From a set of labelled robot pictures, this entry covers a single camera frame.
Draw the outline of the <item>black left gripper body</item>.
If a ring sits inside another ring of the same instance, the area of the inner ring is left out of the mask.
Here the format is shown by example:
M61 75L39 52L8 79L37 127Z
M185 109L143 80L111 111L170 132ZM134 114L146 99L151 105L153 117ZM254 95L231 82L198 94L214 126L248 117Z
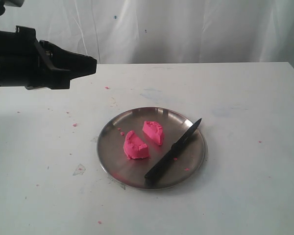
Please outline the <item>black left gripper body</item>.
M0 31L0 87L69 89L70 71L55 67L33 28Z

